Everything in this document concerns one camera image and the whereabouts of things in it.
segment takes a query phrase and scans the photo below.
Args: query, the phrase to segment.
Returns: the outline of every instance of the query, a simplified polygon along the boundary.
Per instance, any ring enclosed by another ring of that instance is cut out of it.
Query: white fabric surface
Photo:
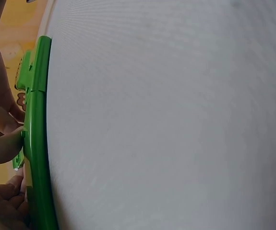
[[[59,0],[63,230],[276,230],[276,0]]]

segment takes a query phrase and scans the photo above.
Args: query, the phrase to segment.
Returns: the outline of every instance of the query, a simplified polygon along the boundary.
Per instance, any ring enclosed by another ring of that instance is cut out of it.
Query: yellow background
[[[47,0],[26,3],[25,0],[7,0],[0,20],[0,51],[7,69],[9,83],[15,99],[15,76],[20,59],[33,49]],[[0,184],[14,175],[12,162],[0,165]]]

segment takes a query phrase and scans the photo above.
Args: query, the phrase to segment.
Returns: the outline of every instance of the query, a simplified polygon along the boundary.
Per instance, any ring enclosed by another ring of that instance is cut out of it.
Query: textured white cloth
[[[276,230],[276,0],[59,0],[62,230]]]

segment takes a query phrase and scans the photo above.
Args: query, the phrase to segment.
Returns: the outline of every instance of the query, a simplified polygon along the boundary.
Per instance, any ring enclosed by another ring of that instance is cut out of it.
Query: green plastic rim
[[[13,159],[18,169],[26,169],[26,186],[31,222],[37,230],[57,230],[58,222],[51,191],[47,130],[46,89],[51,38],[42,36],[20,63],[15,87],[25,92],[24,147]]]

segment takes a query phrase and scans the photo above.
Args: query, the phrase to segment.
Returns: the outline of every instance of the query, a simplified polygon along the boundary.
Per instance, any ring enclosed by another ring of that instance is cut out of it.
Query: green plastic toy
[[[25,92],[23,151],[13,159],[17,170],[25,164],[28,202],[33,228],[57,230],[58,222],[51,192],[47,134],[46,89],[51,39],[39,38],[36,47],[27,51],[19,65],[15,87]]]

